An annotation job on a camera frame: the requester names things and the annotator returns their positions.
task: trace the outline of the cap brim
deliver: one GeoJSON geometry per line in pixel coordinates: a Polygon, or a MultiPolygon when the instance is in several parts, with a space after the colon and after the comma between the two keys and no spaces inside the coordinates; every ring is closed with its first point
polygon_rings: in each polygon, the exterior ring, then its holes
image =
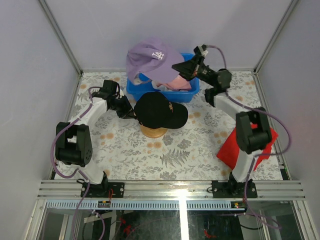
{"type": "Polygon", "coordinates": [[[167,56],[165,62],[161,66],[151,71],[142,72],[142,74],[161,84],[170,83],[178,77],[179,72],[174,70],[172,65],[184,62],[184,57],[170,46],[166,47],[166,52],[167,56]]]}
{"type": "Polygon", "coordinates": [[[171,119],[169,119],[163,126],[166,129],[180,129],[188,121],[188,110],[182,104],[172,102],[173,114],[171,119]]]}

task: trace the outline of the wire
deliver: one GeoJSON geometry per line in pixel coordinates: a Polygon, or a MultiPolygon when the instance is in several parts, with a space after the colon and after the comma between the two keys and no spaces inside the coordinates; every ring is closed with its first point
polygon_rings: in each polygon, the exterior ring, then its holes
{"type": "Polygon", "coordinates": [[[56,166],[56,163],[55,163],[55,156],[54,156],[54,151],[55,151],[55,146],[56,146],[56,143],[57,143],[57,140],[58,138],[65,132],[67,131],[69,128],[71,128],[73,125],[75,125],[84,115],[86,115],[90,109],[92,108],[93,106],[93,97],[92,97],[92,94],[91,94],[91,89],[100,89],[101,87],[99,86],[92,86],[92,87],[89,87],[88,89],[88,92],[89,92],[89,98],[90,98],[90,105],[89,107],[76,119],[74,120],[73,122],[71,122],[68,126],[66,126],[64,129],[62,129],[54,138],[53,142],[52,142],[52,145],[51,145],[51,150],[50,150],[50,160],[51,160],[51,164],[52,164],[52,167],[54,169],[54,171],[62,178],[64,179],[71,179],[76,173],[77,171],[79,170],[78,168],[74,170],[74,172],[67,176],[67,175],[64,175],[63,173],[61,173],[59,170],[58,170],[58,167],[56,166]]]}
{"type": "MultiPolygon", "coordinates": [[[[195,214],[195,215],[193,215],[193,216],[205,216],[205,215],[212,215],[212,213],[195,214]]],[[[249,216],[255,217],[255,215],[253,215],[252,213],[226,213],[226,214],[218,214],[217,216],[235,216],[235,217],[236,217],[236,216],[242,216],[242,215],[249,215],[249,216]]],[[[129,237],[131,236],[131,234],[132,234],[133,232],[135,232],[136,229],[138,229],[138,228],[140,228],[140,227],[142,227],[142,226],[145,226],[145,225],[148,225],[148,224],[151,224],[151,223],[153,223],[153,222],[160,221],[160,220],[174,219],[174,218],[179,218],[179,216],[169,216],[169,217],[163,217],[163,218],[158,218],[158,219],[155,219],[155,220],[143,222],[143,223],[137,225],[134,229],[132,229],[132,231],[126,236],[125,240],[128,240],[129,237]]],[[[262,228],[262,226],[258,227],[257,229],[250,229],[250,230],[258,230],[258,229],[261,229],[261,228],[262,228]]]]}
{"type": "Polygon", "coordinates": [[[112,188],[109,189],[109,202],[110,202],[110,206],[111,206],[111,199],[112,199],[112,196],[114,194],[114,190],[112,188]]]}
{"type": "Polygon", "coordinates": [[[206,189],[206,191],[207,191],[208,193],[212,194],[212,193],[213,193],[213,191],[212,191],[212,186],[208,187],[208,188],[206,189]]]}
{"type": "MultiPolygon", "coordinates": [[[[226,59],[225,59],[225,55],[224,55],[224,53],[222,52],[222,50],[221,50],[220,48],[214,46],[214,45],[207,45],[207,47],[208,47],[208,48],[217,49],[217,50],[220,52],[220,54],[221,54],[221,56],[222,56],[222,58],[223,58],[224,68],[226,69],[226,68],[227,68],[226,59]]],[[[272,115],[272,114],[269,113],[269,112],[262,111],[262,110],[259,110],[259,109],[255,109],[255,108],[253,108],[253,107],[246,106],[246,105],[244,105],[244,104],[236,101],[235,99],[233,99],[233,98],[229,95],[228,91],[226,91],[225,94],[226,94],[226,96],[228,97],[229,100],[231,100],[233,103],[239,105],[240,107],[242,107],[242,108],[244,108],[244,109],[247,109],[247,110],[255,111],[255,112],[260,113],[260,114],[265,114],[265,115],[269,116],[270,118],[273,118],[274,120],[276,120],[276,121],[284,128],[284,130],[286,131],[286,133],[287,133],[287,135],[288,135],[288,144],[287,144],[287,146],[285,147],[285,149],[284,149],[282,152],[278,152],[278,153],[276,153],[276,152],[275,152],[275,153],[261,153],[261,154],[255,155],[255,156],[253,157],[251,166],[250,166],[250,168],[249,168],[249,172],[247,173],[247,177],[246,177],[246,180],[245,180],[245,185],[244,185],[244,200],[245,200],[245,202],[246,202],[246,204],[247,204],[248,209],[252,212],[252,214],[253,214],[262,224],[264,224],[264,225],[266,225],[266,226],[268,226],[268,227],[270,227],[270,228],[272,228],[272,229],[278,229],[278,230],[280,230],[282,227],[280,226],[280,224],[279,224],[277,221],[275,221],[275,220],[272,219],[271,217],[263,216],[263,215],[260,215],[260,214],[255,213],[255,212],[253,211],[253,209],[251,208],[251,206],[250,206],[249,203],[248,203],[248,198],[247,198],[247,186],[248,186],[248,182],[249,182],[249,179],[250,179],[251,172],[252,172],[252,170],[254,169],[255,158],[257,158],[257,157],[259,157],[259,156],[278,156],[278,155],[282,155],[282,154],[286,153],[286,152],[289,150],[289,148],[291,147],[291,143],[292,143],[291,134],[290,134],[289,130],[287,129],[287,127],[285,126],[285,124],[284,124],[279,118],[277,118],[276,116],[272,115]],[[262,218],[265,218],[265,219],[270,219],[271,221],[275,222],[278,226],[273,226],[273,225],[267,223],[266,221],[260,219],[259,217],[262,217],[262,218]]]]}
{"type": "Polygon", "coordinates": [[[222,56],[222,59],[223,59],[224,69],[227,69],[226,58],[225,58],[225,55],[222,52],[222,50],[219,47],[215,46],[215,45],[206,45],[206,47],[209,48],[209,49],[217,49],[220,52],[220,54],[222,56]]]}
{"type": "MultiPolygon", "coordinates": [[[[87,218],[90,218],[92,216],[92,212],[89,214],[89,216],[87,216],[87,218]]],[[[115,220],[113,223],[110,223],[110,226],[114,223],[121,223],[121,221],[118,221],[118,220],[115,220]]],[[[82,228],[82,240],[85,240],[85,229],[86,229],[86,225],[88,224],[88,222],[86,222],[84,225],[83,225],[83,228],[82,228]]]]}
{"type": "Polygon", "coordinates": [[[121,228],[121,225],[122,225],[122,222],[120,222],[120,225],[119,225],[118,229],[116,230],[115,234],[113,235],[112,240],[114,240],[115,237],[117,236],[117,234],[118,234],[118,232],[119,232],[119,230],[120,230],[120,228],[121,228]]]}
{"type": "Polygon", "coordinates": [[[242,224],[240,224],[241,227],[245,228],[245,229],[249,229],[249,230],[259,230],[262,229],[262,225],[259,227],[248,227],[248,226],[243,226],[242,224]]]}
{"type": "MultiPolygon", "coordinates": [[[[65,128],[63,128],[54,138],[53,142],[52,142],[52,145],[51,145],[51,149],[50,149],[50,161],[51,161],[51,165],[54,169],[54,171],[62,178],[65,178],[65,179],[71,179],[77,172],[79,172],[83,178],[87,181],[87,187],[86,187],[86,190],[83,194],[83,197],[81,198],[81,200],[79,201],[79,203],[77,204],[76,208],[75,208],[75,211],[74,211],[74,214],[73,214],[73,218],[72,218],[72,238],[73,240],[77,240],[76,236],[75,236],[75,219],[76,219],[76,216],[78,215],[78,211],[79,211],[79,207],[82,203],[82,201],[84,200],[84,198],[86,197],[86,195],[88,194],[88,191],[89,191],[89,188],[90,188],[90,182],[89,182],[89,179],[88,177],[81,171],[79,170],[79,168],[76,168],[74,170],[74,172],[67,176],[67,175],[64,175],[63,173],[61,173],[59,170],[58,170],[58,167],[56,166],[56,163],[55,163],[55,156],[54,156],[54,151],[55,151],[55,146],[56,146],[56,143],[57,143],[57,140],[58,138],[65,132],[67,131],[69,128],[71,128],[74,124],[76,124],[84,115],[86,115],[90,109],[92,108],[93,106],[93,97],[92,97],[92,94],[91,94],[91,89],[100,89],[101,87],[99,86],[92,86],[92,87],[89,87],[88,88],[88,92],[89,92],[89,98],[90,98],[90,105],[89,107],[76,119],[74,120],[73,122],[71,122],[68,126],[66,126],[65,128]]],[[[105,226],[105,221],[103,220],[102,216],[98,213],[98,212],[95,212],[94,213],[96,215],[98,215],[101,220],[102,220],[102,234],[99,238],[99,240],[101,240],[105,234],[105,230],[106,230],[106,226],[105,226]]]]}

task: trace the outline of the gold embroidery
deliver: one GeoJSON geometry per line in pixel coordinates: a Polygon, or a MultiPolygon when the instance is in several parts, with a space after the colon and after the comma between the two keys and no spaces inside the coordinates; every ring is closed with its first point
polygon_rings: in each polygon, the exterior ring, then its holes
{"type": "Polygon", "coordinates": [[[174,107],[172,106],[171,102],[169,102],[169,108],[172,112],[174,112],[174,107]]]}

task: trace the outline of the white wall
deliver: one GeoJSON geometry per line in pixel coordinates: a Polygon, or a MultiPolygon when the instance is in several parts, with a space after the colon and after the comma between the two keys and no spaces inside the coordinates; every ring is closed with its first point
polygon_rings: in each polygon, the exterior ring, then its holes
{"type": "Polygon", "coordinates": [[[77,75],[36,0],[0,1],[0,239],[19,240],[77,75]]]}
{"type": "MultiPolygon", "coordinates": [[[[83,69],[124,68],[130,47],[161,37],[180,52],[223,49],[229,68],[253,69],[291,0],[46,0],[83,69]]],[[[219,53],[207,63],[222,67],[219,53]]]]}
{"type": "MultiPolygon", "coordinates": [[[[270,112],[289,127],[289,171],[302,181],[320,229],[320,1],[302,0],[289,18],[259,76],[270,112]]],[[[278,127],[284,146],[287,136],[278,127]]]]}

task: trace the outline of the wooden hat stand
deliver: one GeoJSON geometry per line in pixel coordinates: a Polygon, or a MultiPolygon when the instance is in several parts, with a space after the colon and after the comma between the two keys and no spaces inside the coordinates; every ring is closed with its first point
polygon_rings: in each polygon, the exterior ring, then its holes
{"type": "Polygon", "coordinates": [[[167,128],[157,128],[157,129],[152,129],[146,126],[142,126],[140,125],[140,129],[143,135],[145,135],[147,138],[151,138],[151,139],[157,139],[162,137],[163,135],[166,134],[166,132],[168,131],[167,128]]]}

